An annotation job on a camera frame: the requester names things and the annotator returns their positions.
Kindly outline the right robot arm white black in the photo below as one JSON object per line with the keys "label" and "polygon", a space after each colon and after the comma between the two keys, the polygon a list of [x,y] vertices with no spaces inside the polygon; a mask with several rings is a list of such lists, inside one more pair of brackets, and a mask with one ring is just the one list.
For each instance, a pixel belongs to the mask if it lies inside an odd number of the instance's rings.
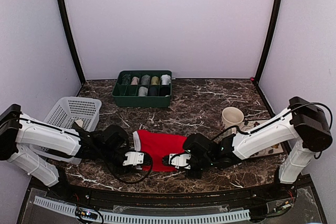
{"label": "right robot arm white black", "polygon": [[268,147],[294,140],[295,146],[280,165],[277,181],[268,187],[269,197],[278,200],[314,155],[331,146],[333,120],[326,118],[327,109],[325,104],[293,97],[278,115],[249,131],[242,131],[237,125],[225,127],[221,133],[230,131],[231,134],[219,143],[199,133],[191,134],[183,144],[183,150],[191,156],[187,160],[186,176],[200,179],[204,169],[226,169]]}

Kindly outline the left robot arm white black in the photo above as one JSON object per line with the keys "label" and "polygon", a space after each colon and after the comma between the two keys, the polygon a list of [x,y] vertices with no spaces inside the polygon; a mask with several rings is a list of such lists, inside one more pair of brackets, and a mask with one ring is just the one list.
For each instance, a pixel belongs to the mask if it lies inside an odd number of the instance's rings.
{"label": "left robot arm white black", "polygon": [[1,114],[1,160],[53,188],[61,200],[71,200],[74,189],[68,185],[65,172],[43,157],[68,163],[73,159],[101,159],[114,177],[144,161],[143,153],[130,147],[127,133],[119,126],[89,132],[75,121],[70,128],[61,128],[35,120],[22,113],[20,105],[12,104]]}

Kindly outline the red boxer briefs white trim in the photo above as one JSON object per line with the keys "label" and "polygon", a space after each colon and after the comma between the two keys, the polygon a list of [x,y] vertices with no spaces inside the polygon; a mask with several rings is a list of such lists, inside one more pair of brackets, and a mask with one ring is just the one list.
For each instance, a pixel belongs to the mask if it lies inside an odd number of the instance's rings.
{"label": "red boxer briefs white trim", "polygon": [[183,143],[186,136],[151,133],[147,130],[133,132],[134,149],[148,153],[153,159],[153,172],[173,172],[173,166],[165,166],[162,163],[164,156],[184,152]]}

